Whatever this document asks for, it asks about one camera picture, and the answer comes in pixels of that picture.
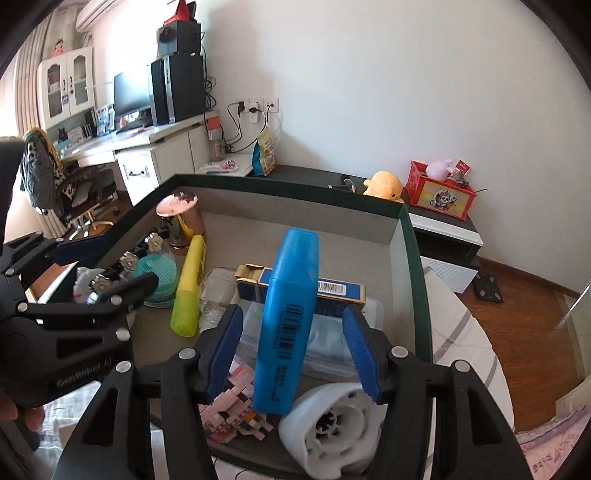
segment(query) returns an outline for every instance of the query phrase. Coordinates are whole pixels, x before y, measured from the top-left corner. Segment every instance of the drawer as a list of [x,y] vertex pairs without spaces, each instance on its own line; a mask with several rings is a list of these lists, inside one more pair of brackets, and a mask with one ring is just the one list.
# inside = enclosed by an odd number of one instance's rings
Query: drawer
[[441,260],[429,257],[421,256],[421,263],[423,264],[423,268],[432,268],[455,293],[464,293],[478,273],[478,269],[466,268],[461,265],[442,262]]
[[117,155],[117,162],[132,205],[158,187],[151,155]]

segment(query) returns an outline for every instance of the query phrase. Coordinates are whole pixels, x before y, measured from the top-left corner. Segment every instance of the yellow highlighter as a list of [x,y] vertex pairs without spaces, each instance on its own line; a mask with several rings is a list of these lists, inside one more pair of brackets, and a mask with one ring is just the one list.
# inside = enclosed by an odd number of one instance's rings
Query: yellow highlighter
[[192,337],[199,320],[199,294],[205,266],[205,241],[195,235],[189,245],[185,263],[178,281],[170,327],[177,335]]

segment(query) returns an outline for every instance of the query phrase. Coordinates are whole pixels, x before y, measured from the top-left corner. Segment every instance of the human hand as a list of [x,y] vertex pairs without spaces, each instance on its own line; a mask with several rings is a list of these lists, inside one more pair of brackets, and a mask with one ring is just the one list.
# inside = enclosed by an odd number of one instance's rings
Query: human hand
[[[17,418],[17,406],[5,394],[0,393],[0,420],[16,420]],[[25,424],[32,432],[36,432],[41,428],[43,420],[45,420],[45,410],[43,410],[43,407],[28,408],[25,410]]]

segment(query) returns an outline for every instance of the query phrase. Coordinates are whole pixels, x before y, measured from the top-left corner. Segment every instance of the speaker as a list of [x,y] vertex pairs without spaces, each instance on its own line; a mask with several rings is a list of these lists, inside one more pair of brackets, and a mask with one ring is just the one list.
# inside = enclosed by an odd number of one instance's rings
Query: speaker
[[201,55],[176,54],[163,58],[168,119],[180,122],[205,113],[205,81]]
[[200,51],[201,24],[176,20],[158,30],[158,55]]
[[169,123],[166,82],[164,81],[164,60],[152,62],[149,71],[150,107],[154,126]]

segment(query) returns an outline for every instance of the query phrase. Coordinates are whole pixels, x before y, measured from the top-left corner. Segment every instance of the pink blanket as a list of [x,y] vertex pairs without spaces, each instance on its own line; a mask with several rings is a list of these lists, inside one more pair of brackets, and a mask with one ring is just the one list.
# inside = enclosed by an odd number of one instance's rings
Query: pink blanket
[[541,435],[537,437],[535,431],[517,436],[518,440],[520,436],[522,440],[529,440],[520,443],[534,480],[550,480],[572,451],[590,418],[591,413],[584,409],[549,431],[540,427]]

